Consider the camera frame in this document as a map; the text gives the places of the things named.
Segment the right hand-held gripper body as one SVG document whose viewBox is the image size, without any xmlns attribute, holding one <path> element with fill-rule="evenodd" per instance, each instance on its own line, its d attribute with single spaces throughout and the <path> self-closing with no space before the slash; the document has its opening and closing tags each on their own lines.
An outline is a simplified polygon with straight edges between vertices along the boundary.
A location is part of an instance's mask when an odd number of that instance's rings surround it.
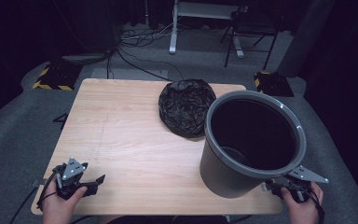
<svg viewBox="0 0 358 224">
<path fill-rule="evenodd" d="M 329 180 L 299 165 L 287 175 L 266 180 L 262 190 L 282 199 L 281 188 L 287 188 L 296 203 L 304 203 L 310 198 L 312 182 L 328 184 Z"/>
</svg>

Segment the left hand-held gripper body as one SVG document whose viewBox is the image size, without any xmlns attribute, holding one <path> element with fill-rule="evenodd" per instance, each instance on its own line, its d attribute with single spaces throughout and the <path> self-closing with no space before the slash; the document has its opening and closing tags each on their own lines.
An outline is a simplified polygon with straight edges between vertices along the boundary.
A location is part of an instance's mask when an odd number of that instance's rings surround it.
<svg viewBox="0 0 358 224">
<path fill-rule="evenodd" d="M 86 187 L 86 183 L 80 182 L 80 179 L 85 171 L 82 171 L 81 163 L 75 158 L 71 157 L 67 163 L 57 166 L 56 172 L 57 193 L 59 197 L 68 200 L 78 189 Z M 84 197 L 92 194 L 93 189 L 87 188 L 84 193 Z"/>
</svg>

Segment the grey ribbed trash bin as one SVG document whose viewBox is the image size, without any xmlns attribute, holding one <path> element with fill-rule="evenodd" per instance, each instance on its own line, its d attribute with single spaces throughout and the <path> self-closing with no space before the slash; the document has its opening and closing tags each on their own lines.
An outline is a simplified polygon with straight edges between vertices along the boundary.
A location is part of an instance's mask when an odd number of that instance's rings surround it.
<svg viewBox="0 0 358 224">
<path fill-rule="evenodd" d="M 287 175 L 306 153 L 294 112 L 256 91 L 231 91 L 210 106 L 200 176 L 218 196 L 239 198 L 266 180 Z"/>
</svg>

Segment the black plastic trash bag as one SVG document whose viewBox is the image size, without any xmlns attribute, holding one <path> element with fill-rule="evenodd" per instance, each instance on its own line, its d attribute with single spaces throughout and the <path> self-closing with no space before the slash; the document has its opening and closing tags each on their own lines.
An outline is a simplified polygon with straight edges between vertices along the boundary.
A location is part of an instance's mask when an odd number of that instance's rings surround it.
<svg viewBox="0 0 358 224">
<path fill-rule="evenodd" d="M 185 138 L 201 137 L 215 99 L 213 88 L 202 79 L 174 81 L 159 95 L 159 117 L 172 133 Z"/>
</svg>

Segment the person's right hand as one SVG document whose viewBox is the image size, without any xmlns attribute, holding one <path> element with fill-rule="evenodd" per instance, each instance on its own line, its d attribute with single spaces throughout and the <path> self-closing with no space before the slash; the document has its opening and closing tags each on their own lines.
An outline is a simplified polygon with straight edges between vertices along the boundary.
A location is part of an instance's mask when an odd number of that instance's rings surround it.
<svg viewBox="0 0 358 224">
<path fill-rule="evenodd" d="M 312 199 L 297 203 L 287 188 L 281 188 L 281 193 L 287 205 L 290 224 L 319 224 L 320 216 Z"/>
</svg>

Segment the person's left hand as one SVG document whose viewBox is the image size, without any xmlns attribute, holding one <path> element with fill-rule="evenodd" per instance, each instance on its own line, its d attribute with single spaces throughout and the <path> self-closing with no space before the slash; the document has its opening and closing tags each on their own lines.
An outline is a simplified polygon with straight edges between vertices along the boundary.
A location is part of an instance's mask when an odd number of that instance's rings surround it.
<svg viewBox="0 0 358 224">
<path fill-rule="evenodd" d="M 65 200 L 56 194 L 56 188 L 56 182 L 52 180 L 46 190 L 48 197 L 42 201 L 42 224 L 69 224 L 76 205 L 88 189 L 82 187 Z"/>
</svg>

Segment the black yellow striped base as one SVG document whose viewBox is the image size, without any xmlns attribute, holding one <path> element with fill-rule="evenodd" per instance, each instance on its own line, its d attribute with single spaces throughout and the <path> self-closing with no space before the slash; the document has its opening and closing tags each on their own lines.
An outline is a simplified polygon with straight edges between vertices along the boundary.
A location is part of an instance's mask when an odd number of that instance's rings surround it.
<svg viewBox="0 0 358 224">
<path fill-rule="evenodd" d="M 82 65 L 66 65 L 63 68 L 48 64 L 40 73 L 34 89 L 73 91 Z"/>
<path fill-rule="evenodd" d="M 293 97 L 294 93 L 286 79 L 278 73 L 257 72 L 255 86 L 259 92 L 270 96 Z"/>
</svg>

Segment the grey flat floor plate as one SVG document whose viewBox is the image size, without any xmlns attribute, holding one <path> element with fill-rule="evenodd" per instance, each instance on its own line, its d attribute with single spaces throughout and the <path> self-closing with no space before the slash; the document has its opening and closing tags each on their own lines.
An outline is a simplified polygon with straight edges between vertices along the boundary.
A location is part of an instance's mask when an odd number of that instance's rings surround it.
<svg viewBox="0 0 358 224">
<path fill-rule="evenodd" d="M 62 59 L 74 65 L 88 65 L 102 62 L 110 57 L 109 53 L 85 53 L 62 56 Z"/>
</svg>

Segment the grey column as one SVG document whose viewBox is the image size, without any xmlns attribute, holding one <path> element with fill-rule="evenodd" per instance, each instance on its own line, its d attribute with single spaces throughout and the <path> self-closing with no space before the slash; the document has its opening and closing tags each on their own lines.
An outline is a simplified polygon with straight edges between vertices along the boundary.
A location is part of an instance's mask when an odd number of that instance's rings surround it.
<svg viewBox="0 0 358 224">
<path fill-rule="evenodd" d="M 297 77 L 306 62 L 336 0 L 312 0 L 296 34 L 276 72 L 283 77 Z"/>
</svg>

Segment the black folding chair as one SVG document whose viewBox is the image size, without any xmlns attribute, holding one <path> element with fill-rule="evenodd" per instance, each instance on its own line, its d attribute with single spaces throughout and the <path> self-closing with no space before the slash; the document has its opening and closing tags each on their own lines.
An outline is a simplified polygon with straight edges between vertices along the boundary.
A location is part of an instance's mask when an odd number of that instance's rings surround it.
<svg viewBox="0 0 358 224">
<path fill-rule="evenodd" d="M 258 39 L 255 42 L 256 46 L 266 36 L 271 36 L 272 40 L 270 46 L 267 50 L 265 50 L 267 57 L 263 65 L 263 69 L 266 69 L 271 52 L 273 50 L 279 33 L 279 25 L 281 21 L 281 18 L 271 15 L 265 9 L 262 8 L 248 8 L 247 10 L 245 10 L 243 6 L 239 6 L 236 10 L 232 11 L 230 13 L 229 25 L 220 40 L 220 42 L 223 42 L 225 38 L 229 36 L 224 66 L 227 67 L 230 53 L 233 50 L 240 49 L 240 44 L 234 44 L 234 39 L 236 37 L 258 36 Z"/>
</svg>

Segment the white desk frame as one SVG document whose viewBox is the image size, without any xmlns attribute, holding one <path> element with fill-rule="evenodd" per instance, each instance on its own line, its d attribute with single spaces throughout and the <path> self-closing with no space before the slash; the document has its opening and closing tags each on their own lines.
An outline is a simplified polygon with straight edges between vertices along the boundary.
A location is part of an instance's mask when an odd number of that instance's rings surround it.
<svg viewBox="0 0 358 224">
<path fill-rule="evenodd" d="M 231 12 L 236 9 L 236 6 L 191 3 L 174 0 L 172 8 L 172 32 L 169 53 L 174 54 L 176 52 L 178 36 L 177 24 L 180 17 L 229 20 Z"/>
</svg>

